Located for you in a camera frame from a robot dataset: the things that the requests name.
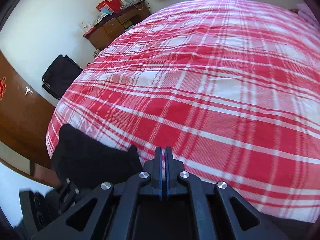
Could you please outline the red plaid bedspread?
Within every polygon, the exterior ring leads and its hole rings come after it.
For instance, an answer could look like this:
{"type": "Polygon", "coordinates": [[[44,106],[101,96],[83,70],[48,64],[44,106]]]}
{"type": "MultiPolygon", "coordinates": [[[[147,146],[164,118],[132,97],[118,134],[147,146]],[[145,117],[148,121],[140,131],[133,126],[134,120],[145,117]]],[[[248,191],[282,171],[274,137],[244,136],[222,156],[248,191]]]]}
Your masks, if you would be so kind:
{"type": "Polygon", "coordinates": [[[259,211],[319,217],[319,30],[246,0],[166,7],[106,47],[58,102],[46,144],[70,124],[141,161],[172,148],[259,211]]]}

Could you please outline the black pants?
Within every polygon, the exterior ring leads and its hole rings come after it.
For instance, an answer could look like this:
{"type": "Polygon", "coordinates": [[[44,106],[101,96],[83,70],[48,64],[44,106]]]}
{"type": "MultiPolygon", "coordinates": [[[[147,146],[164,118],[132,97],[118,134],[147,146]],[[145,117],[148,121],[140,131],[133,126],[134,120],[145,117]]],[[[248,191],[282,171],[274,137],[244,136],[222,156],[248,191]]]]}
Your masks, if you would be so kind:
{"type": "Polygon", "coordinates": [[[80,189],[94,189],[104,182],[123,183],[143,170],[136,146],[111,148],[69,124],[60,128],[51,161],[62,183],[69,179],[80,189]]]}

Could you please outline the white greeting card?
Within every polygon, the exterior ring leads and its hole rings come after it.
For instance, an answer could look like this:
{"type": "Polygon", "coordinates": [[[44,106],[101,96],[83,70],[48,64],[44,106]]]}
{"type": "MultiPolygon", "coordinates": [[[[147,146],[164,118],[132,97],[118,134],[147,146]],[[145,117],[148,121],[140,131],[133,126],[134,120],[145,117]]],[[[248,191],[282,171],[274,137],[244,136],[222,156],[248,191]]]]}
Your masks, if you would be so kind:
{"type": "Polygon", "coordinates": [[[92,28],[92,25],[89,23],[86,23],[84,21],[81,21],[78,23],[78,26],[86,33],[92,28]]]}

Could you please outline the black folding chair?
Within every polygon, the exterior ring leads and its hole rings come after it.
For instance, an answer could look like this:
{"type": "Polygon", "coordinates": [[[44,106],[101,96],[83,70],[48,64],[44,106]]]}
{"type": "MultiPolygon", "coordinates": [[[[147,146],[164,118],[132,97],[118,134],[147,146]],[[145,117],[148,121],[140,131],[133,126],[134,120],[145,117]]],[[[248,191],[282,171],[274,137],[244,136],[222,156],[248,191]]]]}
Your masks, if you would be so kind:
{"type": "Polygon", "coordinates": [[[42,88],[60,100],[82,71],[69,56],[59,55],[42,76],[42,88]]]}

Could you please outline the red gift bag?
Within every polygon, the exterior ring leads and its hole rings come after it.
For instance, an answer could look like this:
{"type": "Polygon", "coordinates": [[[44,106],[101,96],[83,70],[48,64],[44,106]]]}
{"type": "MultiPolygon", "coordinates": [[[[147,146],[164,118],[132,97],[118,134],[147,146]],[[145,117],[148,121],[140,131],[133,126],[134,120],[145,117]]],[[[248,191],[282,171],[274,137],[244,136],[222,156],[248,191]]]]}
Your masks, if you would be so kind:
{"type": "Polygon", "coordinates": [[[121,11],[122,3],[120,0],[104,0],[97,5],[97,9],[102,11],[108,10],[111,13],[119,13],[121,11]]]}

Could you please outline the pink folded blanket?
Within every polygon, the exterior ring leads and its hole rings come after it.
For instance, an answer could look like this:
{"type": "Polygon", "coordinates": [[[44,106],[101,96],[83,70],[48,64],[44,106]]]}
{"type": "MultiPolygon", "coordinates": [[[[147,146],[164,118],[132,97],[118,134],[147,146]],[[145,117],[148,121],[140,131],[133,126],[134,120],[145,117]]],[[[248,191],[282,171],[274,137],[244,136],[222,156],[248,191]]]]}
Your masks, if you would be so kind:
{"type": "Polygon", "coordinates": [[[298,15],[312,25],[319,25],[311,9],[304,3],[297,4],[298,15]]]}

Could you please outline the brown wooden desk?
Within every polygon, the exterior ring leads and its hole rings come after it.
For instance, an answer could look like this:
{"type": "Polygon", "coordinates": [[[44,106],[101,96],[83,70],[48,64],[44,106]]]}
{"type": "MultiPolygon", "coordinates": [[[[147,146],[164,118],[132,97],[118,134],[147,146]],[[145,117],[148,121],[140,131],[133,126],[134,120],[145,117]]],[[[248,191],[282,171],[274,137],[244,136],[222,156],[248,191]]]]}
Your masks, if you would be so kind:
{"type": "Polygon", "coordinates": [[[104,17],[96,26],[89,29],[83,37],[95,49],[104,50],[116,38],[124,34],[134,25],[139,24],[151,15],[145,0],[133,3],[117,14],[104,17]]]}

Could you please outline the brown wooden door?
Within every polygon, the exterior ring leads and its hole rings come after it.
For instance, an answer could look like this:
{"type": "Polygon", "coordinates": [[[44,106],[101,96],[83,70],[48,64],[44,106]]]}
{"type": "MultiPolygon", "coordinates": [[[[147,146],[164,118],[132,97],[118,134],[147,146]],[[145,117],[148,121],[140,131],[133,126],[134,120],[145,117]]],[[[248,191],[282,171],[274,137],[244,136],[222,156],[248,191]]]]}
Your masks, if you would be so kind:
{"type": "Polygon", "coordinates": [[[60,184],[46,146],[54,109],[1,54],[1,142],[29,161],[30,178],[48,186],[60,184]]]}

